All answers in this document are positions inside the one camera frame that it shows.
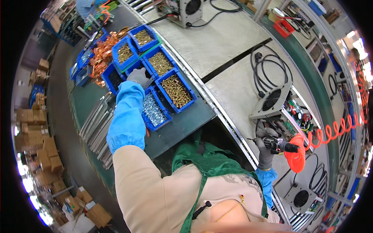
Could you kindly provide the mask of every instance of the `gray work glove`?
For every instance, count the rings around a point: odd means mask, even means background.
[[[273,154],[271,154],[270,149],[266,148],[262,138],[266,136],[278,137],[279,135],[274,129],[271,129],[271,128],[265,128],[265,131],[259,129],[256,132],[256,135],[257,135],[257,138],[255,139],[255,144],[259,148],[259,151],[260,151],[258,168],[260,170],[270,169],[272,167]]]
[[[149,79],[145,76],[145,71],[145,67],[141,68],[140,70],[134,69],[127,77],[127,81],[133,81],[135,83],[140,84],[142,88],[147,88],[147,86],[145,85],[147,84]]]

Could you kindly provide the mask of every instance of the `worker in blue shirt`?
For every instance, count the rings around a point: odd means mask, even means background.
[[[95,15],[99,5],[104,4],[107,0],[76,0],[76,9],[84,22],[90,14]]]

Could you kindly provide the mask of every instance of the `red plastic tray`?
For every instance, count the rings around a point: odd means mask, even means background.
[[[281,27],[282,24],[284,27],[286,27],[286,29],[289,31],[288,33]],[[286,38],[288,37],[290,34],[292,34],[293,32],[295,32],[294,28],[286,21],[286,20],[280,20],[280,21],[277,21],[275,22],[275,24],[273,25],[273,27],[276,29],[276,31],[278,31],[279,34],[282,35],[283,38]]]

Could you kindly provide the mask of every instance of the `green apron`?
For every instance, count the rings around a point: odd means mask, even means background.
[[[192,216],[193,213],[196,211],[199,198],[208,177],[222,176],[226,174],[248,174],[249,176],[254,178],[256,182],[258,182],[260,189],[263,192],[261,183],[254,172],[246,171],[245,169],[241,168],[240,164],[237,161],[227,157],[227,155],[234,155],[232,152],[219,149],[216,146],[206,142],[204,145],[204,150],[200,151],[200,154],[196,153],[197,150],[201,149],[201,133],[202,131],[200,130],[193,133],[190,137],[192,139],[192,142],[181,145],[175,152],[175,158],[172,161],[172,172],[174,172],[182,165],[193,163],[202,174],[202,181],[197,200],[195,201],[192,209],[189,211],[187,217],[185,218],[180,233],[190,232]],[[268,217],[267,204],[264,199],[261,215],[265,218]]]

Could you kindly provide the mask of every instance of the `gold necklace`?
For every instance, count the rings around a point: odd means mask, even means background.
[[[234,208],[236,208],[237,206],[239,206],[239,205],[242,205],[242,204],[244,204],[245,206],[246,206],[246,204],[245,204],[245,202],[244,202],[244,196],[241,194],[240,196],[239,196],[239,198],[241,198],[241,202],[240,203],[238,203],[236,206],[234,206],[232,209],[230,209],[227,213],[225,213],[225,214],[223,214],[223,216],[221,216],[218,220],[216,220],[215,222],[217,223],[217,222],[219,222],[225,215],[227,215],[229,212],[231,212]]]

